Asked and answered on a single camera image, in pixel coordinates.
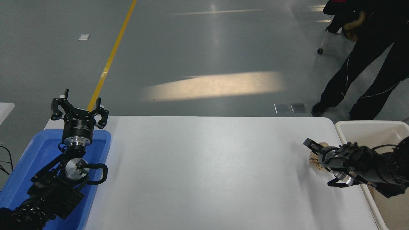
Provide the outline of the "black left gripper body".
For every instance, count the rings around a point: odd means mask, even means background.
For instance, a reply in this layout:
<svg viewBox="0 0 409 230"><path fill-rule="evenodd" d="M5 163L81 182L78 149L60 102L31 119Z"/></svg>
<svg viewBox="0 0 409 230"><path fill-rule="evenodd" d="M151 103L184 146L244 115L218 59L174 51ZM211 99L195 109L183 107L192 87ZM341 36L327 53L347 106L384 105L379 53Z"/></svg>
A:
<svg viewBox="0 0 409 230"><path fill-rule="evenodd" d="M69 137L93 138L95 118L84 111L69 112L64 115L63 139Z"/></svg>

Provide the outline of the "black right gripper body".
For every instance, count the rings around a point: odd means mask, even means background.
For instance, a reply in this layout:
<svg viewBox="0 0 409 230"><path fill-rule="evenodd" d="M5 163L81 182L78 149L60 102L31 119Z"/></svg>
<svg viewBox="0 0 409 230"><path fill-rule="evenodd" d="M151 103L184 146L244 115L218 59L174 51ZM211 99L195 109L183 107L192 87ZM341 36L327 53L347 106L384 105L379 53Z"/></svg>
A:
<svg viewBox="0 0 409 230"><path fill-rule="evenodd" d="M349 157L352 154L352 145L343 144L342 146L324 146L320 144L319 163L328 170L345 171L352 169L349 165Z"/></svg>

